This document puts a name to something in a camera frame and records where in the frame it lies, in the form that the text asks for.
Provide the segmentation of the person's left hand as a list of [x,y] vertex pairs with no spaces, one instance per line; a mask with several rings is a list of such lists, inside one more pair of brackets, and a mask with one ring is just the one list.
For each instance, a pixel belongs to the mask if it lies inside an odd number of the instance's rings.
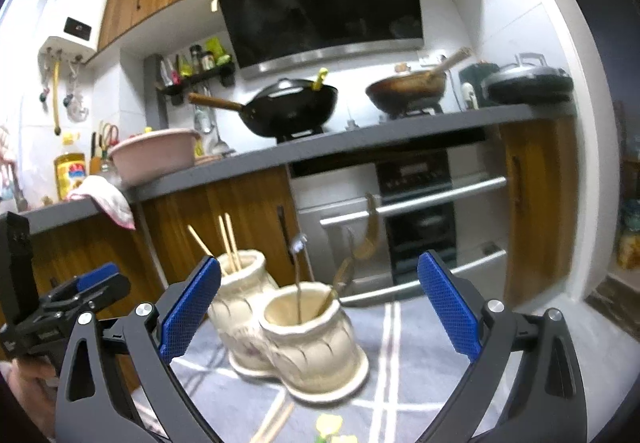
[[8,385],[30,420],[49,439],[54,438],[54,394],[47,381],[58,377],[55,368],[41,357],[13,359]]

